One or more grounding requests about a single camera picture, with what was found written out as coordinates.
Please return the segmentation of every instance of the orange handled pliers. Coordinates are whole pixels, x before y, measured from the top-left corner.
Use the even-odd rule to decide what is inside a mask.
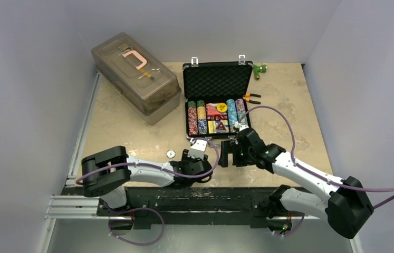
[[[243,99],[244,99],[246,102],[249,102],[249,103],[251,103],[251,104],[261,104],[259,101],[250,100],[250,99],[249,99],[250,96],[255,96],[256,98],[261,98],[261,97],[262,97],[262,96],[259,95],[259,94],[246,93],[245,96],[243,97]]]

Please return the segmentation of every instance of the wooden table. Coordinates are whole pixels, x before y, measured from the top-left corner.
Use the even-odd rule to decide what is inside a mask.
[[[182,64],[165,63],[176,73],[183,90]],[[297,158],[324,172],[332,173],[301,65],[267,63],[267,67],[267,72],[261,73],[259,81],[251,77],[248,92],[261,94],[262,98],[258,100],[263,105],[275,107],[286,115],[295,133]],[[166,151],[174,150],[177,153],[174,158],[176,160],[180,158],[183,149],[189,148],[189,141],[186,139],[184,95],[180,99],[180,105],[153,126],[148,125],[127,103],[110,82],[103,79],[82,157],[122,145],[130,155],[139,159],[166,162],[170,160],[166,157]],[[266,144],[273,142],[290,150],[289,130],[277,113],[268,109],[258,109],[250,114],[250,118],[252,127]],[[214,150],[208,147],[206,154],[209,155],[209,162],[214,164]],[[216,168],[209,183],[196,183],[194,187],[270,187],[281,184],[296,185],[286,178],[270,174],[255,166],[229,166]],[[149,184],[128,182],[126,185]]]

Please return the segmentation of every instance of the yellow poker chip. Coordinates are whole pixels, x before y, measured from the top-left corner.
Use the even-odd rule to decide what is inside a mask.
[[[219,103],[217,105],[217,111],[220,113],[224,113],[228,110],[228,106],[225,103]]]

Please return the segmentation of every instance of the open black case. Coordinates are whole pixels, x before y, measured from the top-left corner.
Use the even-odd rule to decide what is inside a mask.
[[[226,103],[228,99],[243,98],[248,89],[253,71],[253,62],[245,61],[240,55],[238,62],[208,62],[198,64],[192,57],[191,63],[183,64],[184,96],[186,98],[186,135],[188,138],[204,137],[210,139],[229,139],[236,133],[208,133],[189,135],[188,101],[203,100],[205,103]],[[246,115],[251,127],[249,115]]]

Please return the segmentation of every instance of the metal clasp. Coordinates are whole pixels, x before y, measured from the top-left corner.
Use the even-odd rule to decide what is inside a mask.
[[[198,57],[193,56],[192,58],[190,58],[190,65],[192,67],[198,67]]]
[[[239,55],[239,65],[245,65],[245,55],[244,54],[240,54]]]

